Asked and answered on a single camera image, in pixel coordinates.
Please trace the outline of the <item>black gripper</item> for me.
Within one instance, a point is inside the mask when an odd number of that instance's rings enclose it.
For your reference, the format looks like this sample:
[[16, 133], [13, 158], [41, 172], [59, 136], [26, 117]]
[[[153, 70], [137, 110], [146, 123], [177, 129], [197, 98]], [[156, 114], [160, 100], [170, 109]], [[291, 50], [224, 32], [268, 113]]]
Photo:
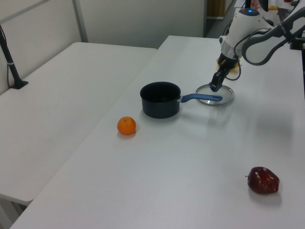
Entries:
[[219, 64], [219, 69], [213, 75], [212, 81], [210, 82], [210, 89], [213, 92], [217, 92], [222, 87], [224, 79], [239, 62], [236, 58], [229, 58], [221, 53], [217, 63]]

